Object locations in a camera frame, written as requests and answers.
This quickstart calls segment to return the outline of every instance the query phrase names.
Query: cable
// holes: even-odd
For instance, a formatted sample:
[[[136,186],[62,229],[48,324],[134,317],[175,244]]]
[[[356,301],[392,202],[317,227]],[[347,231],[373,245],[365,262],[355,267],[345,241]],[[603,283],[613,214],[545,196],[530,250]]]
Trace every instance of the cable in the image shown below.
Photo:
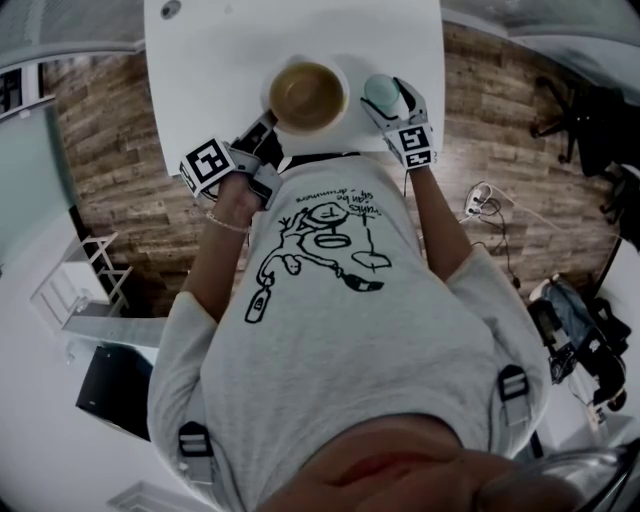
[[[565,365],[567,364],[567,361],[565,361],[565,363],[562,365],[562,369],[563,369],[563,370],[564,370]],[[569,381],[569,391],[571,392],[571,394],[572,394],[573,396],[575,396],[575,397],[576,397],[576,398],[577,398],[577,399],[582,403],[582,405],[584,405],[585,407],[586,407],[586,406],[588,406],[589,404],[588,404],[587,402],[585,402],[582,398],[580,398],[580,396],[578,396],[578,394],[577,394],[575,391],[573,391],[573,388],[571,387],[571,382],[572,382],[572,381],[570,380],[570,381]]]
[[[561,233],[565,233],[568,235],[572,235],[575,234],[574,232],[572,232],[571,230],[568,229],[563,229],[559,226],[557,226],[556,224],[554,224],[553,222],[545,219],[542,215],[540,215],[539,213],[534,212],[533,210],[531,210],[530,208],[527,208],[526,206],[522,206],[520,203],[518,203],[515,199],[513,199],[509,194],[507,194],[504,190],[500,189],[499,187],[496,187],[495,185],[492,185],[490,183],[487,183],[486,181],[481,181],[480,183],[478,183],[477,185],[475,185],[471,191],[473,192],[473,190],[475,188],[477,188],[480,185],[486,185],[489,187],[489,189],[491,190],[491,193],[493,192],[493,190],[496,190],[497,192],[499,192],[500,194],[502,194],[504,196],[505,199],[507,199],[508,201],[510,201],[511,203],[513,203],[513,206],[515,206],[516,208],[520,208],[521,210],[524,210],[525,212],[533,215],[534,217],[536,217],[538,220],[544,222],[545,224],[547,224],[548,226],[551,226],[553,229],[555,229],[556,231],[559,231]],[[611,236],[614,238],[619,238],[620,240],[624,240],[624,238],[622,238],[620,235],[616,235],[615,233],[608,233],[606,231],[593,231],[592,233],[596,233],[596,234],[600,234],[603,236]]]
[[[511,268],[511,254],[509,253],[509,241],[507,240],[507,224],[506,224],[506,222],[504,220],[504,215],[502,215],[502,212],[500,211],[500,210],[502,210],[502,204],[497,199],[492,199],[491,197],[487,198],[482,204],[483,205],[490,204],[491,206],[494,207],[494,211],[491,212],[491,213],[482,213],[481,212],[480,215],[478,215],[478,217],[477,217],[478,220],[480,220],[481,222],[484,222],[485,224],[488,224],[489,226],[493,226],[494,228],[498,229],[500,231],[500,233],[502,234],[502,240],[500,240],[498,245],[496,245],[491,251],[489,251],[489,254],[495,255],[496,251],[504,243],[505,253],[507,255],[507,270],[509,271],[509,274],[511,274],[511,277],[513,278],[513,286],[515,286],[516,289],[519,289],[520,288],[520,279],[518,279],[518,276],[516,276],[515,272]],[[485,216],[485,217],[493,217],[494,215],[499,215],[500,216],[500,221],[502,223],[501,226],[482,218],[483,216]]]
[[[407,198],[407,177],[409,176],[409,171],[404,173],[404,190],[402,192],[402,195],[404,196],[404,198]]]

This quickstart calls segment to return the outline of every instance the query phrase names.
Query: power outlet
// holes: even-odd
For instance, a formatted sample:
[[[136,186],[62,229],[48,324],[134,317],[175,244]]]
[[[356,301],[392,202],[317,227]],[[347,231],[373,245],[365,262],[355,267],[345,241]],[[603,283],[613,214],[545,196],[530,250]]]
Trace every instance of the power outlet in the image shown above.
[[[464,205],[464,213],[470,217],[477,217],[482,213],[482,205],[488,199],[485,197],[486,191],[482,189],[482,185],[475,186],[467,196],[467,202]]]

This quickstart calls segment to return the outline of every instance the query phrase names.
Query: wooden floor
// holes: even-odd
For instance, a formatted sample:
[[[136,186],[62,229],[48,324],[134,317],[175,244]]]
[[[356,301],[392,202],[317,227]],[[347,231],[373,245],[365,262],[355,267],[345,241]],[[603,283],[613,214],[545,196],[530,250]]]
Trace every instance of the wooden floor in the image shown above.
[[[469,189],[486,180],[569,230],[558,232],[497,195],[523,296],[554,272],[565,273],[577,286],[589,273],[597,278],[615,243],[607,236],[613,228],[598,211],[609,185],[582,175],[577,152],[571,165],[558,163],[566,135],[534,140],[529,134],[532,123],[544,124],[560,113],[548,91],[536,90],[535,78],[548,76],[562,85],[575,77],[544,57],[470,29],[445,24],[444,38],[445,137],[434,173],[452,209],[462,219]],[[166,315],[191,266],[205,218],[182,180],[166,173],[144,54],[47,64],[45,88],[58,99],[85,225],[97,235],[120,234],[111,255],[134,267],[133,314]],[[392,162],[388,155],[374,156]],[[402,170],[388,168],[402,187]],[[417,226],[410,186],[407,202]],[[492,226],[477,220],[464,226],[472,241],[489,249],[500,242]],[[495,258],[506,270],[504,245]]]

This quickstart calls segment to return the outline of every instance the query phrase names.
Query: cartoon drawing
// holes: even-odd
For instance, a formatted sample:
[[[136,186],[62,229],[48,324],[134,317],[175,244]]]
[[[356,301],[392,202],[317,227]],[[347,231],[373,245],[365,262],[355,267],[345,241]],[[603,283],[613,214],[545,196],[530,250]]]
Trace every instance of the cartoon drawing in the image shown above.
[[[248,323],[260,322],[271,298],[271,288],[276,283],[276,262],[282,262],[285,270],[292,276],[300,274],[304,262],[311,262],[320,267],[330,269],[350,289],[357,292],[372,292],[380,290],[384,283],[380,281],[368,281],[355,274],[344,271],[340,263],[334,259],[328,259],[310,252],[305,247],[305,241],[314,234],[313,244],[321,249],[344,249],[352,244],[351,238],[339,233],[337,228],[344,224],[350,215],[336,202],[317,205],[311,209],[303,208],[293,218],[285,218],[280,221],[280,245],[271,251],[260,265],[256,280],[260,285],[249,304],[245,321]],[[367,231],[369,251],[358,251],[351,258],[363,267],[375,272],[375,269],[390,267],[389,259],[378,254],[374,250],[371,240],[371,231],[367,227],[367,217],[362,215],[362,222]]]

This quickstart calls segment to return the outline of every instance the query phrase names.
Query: coffee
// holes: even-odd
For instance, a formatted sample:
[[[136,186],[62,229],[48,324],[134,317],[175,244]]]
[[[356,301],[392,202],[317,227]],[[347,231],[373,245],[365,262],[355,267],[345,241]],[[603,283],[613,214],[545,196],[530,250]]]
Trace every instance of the coffee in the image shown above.
[[[281,128],[308,133],[338,117],[344,91],[330,69],[315,62],[298,62],[282,70],[272,82],[269,103]]]

